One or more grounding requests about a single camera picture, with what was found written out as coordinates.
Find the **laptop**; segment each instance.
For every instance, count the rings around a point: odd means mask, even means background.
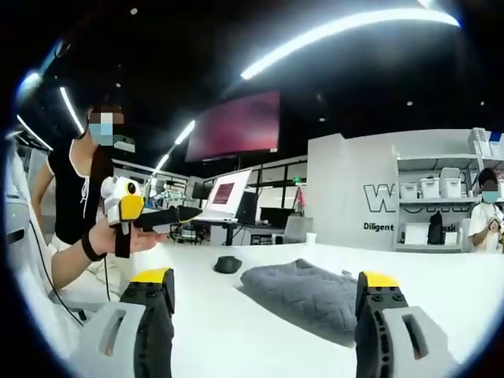
[[[203,212],[194,221],[236,223],[236,213],[242,201],[252,169],[219,177],[210,192]]]

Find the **white table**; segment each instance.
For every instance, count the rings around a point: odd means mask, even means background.
[[[212,270],[217,257],[243,261],[234,275]],[[184,378],[355,377],[355,349],[331,343],[273,315],[236,288],[241,273],[305,258],[355,276],[386,273],[399,281],[411,306],[421,306],[465,361],[500,318],[504,255],[402,254],[339,246],[158,245],[134,257],[134,270],[171,266],[176,278],[172,370]]]

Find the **cable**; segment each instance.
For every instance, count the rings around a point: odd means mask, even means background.
[[[243,238],[245,237],[245,232],[243,232],[242,234],[242,239],[240,240],[239,242],[239,245],[242,246],[243,245]]]
[[[110,288],[109,288],[109,271],[107,270],[107,256],[103,258],[103,264],[105,265],[105,286],[107,290],[107,298],[109,302],[112,302],[110,299]]]
[[[39,241],[39,238],[37,237],[37,233],[35,231],[35,226],[33,225],[32,223],[32,220],[30,220],[30,225],[31,225],[31,230],[33,231],[33,235],[35,235],[35,240],[37,241],[37,244],[39,246],[39,253],[40,253],[40,259],[42,260],[42,266],[44,268],[44,272],[46,273],[46,277],[47,277],[47,280],[49,281],[49,284],[50,286],[53,288],[53,292],[54,294],[56,295],[57,299],[60,301],[61,305],[63,307],[65,307],[65,309],[69,312],[69,314],[75,319],[75,321],[77,323],[80,324],[81,327],[84,326],[84,324],[79,320],[77,319],[77,317],[73,314],[73,312],[67,307],[67,305],[63,302],[63,299],[61,299],[60,295],[57,293],[56,291],[56,287],[54,287],[53,285],[53,281],[50,279],[49,277],[49,273],[47,272],[47,267],[46,267],[46,262],[44,261],[44,256],[43,256],[43,253],[42,253],[42,248],[40,246],[40,241]]]
[[[237,235],[239,234],[239,232],[243,230],[243,228],[244,228],[244,227],[245,227],[245,225],[243,225],[243,224],[242,224],[242,227],[240,227],[240,228],[238,229],[238,231],[237,231],[237,232],[235,232],[235,234],[231,237],[231,241],[233,241],[233,240],[234,240],[235,236],[237,236]]]

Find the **red screen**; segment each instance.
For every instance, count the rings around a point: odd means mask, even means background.
[[[213,203],[216,205],[225,205],[228,203],[229,196],[233,190],[235,183],[223,183],[217,188],[217,193],[213,199]]]
[[[279,112],[279,91],[240,98],[205,111],[191,133],[186,161],[276,150]]]

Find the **black t-shirt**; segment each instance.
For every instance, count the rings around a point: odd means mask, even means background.
[[[70,161],[71,146],[72,142],[66,143],[54,149],[47,158],[56,179],[54,233],[67,244],[76,243],[95,225],[102,182],[113,175],[112,160],[102,146],[94,152],[91,175],[88,178],[79,175]]]

